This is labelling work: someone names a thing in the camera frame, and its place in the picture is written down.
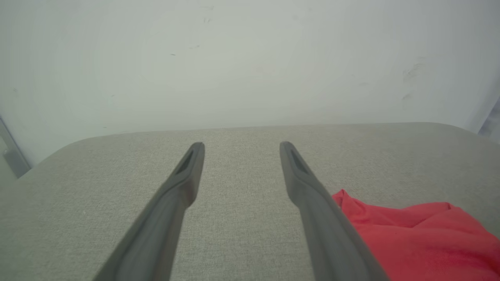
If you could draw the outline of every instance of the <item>gray fabric surface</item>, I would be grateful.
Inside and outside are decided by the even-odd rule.
[[[500,235],[500,146],[435,123],[139,132],[70,144],[0,191],[0,279],[90,280],[191,143],[205,143],[172,280],[313,280],[279,143],[333,194],[462,207]]]

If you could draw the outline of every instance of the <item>gray surface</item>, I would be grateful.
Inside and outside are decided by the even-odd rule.
[[[435,123],[143,132],[70,144],[0,191],[0,278],[89,280],[194,142],[206,146],[172,280],[312,280],[279,143],[333,194],[448,201],[500,235],[500,145]]]

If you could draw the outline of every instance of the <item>white wall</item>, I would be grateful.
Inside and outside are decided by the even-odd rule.
[[[0,114],[31,164],[89,137],[439,122],[500,92],[498,0],[3,0]]]

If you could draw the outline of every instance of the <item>red fabric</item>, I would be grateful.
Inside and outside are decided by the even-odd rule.
[[[392,281],[500,280],[500,241],[461,208],[384,208],[343,189],[332,197]]]

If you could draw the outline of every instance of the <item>red cloth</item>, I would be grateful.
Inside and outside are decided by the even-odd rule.
[[[384,208],[343,189],[332,197],[392,281],[500,280],[500,241],[461,208]]]

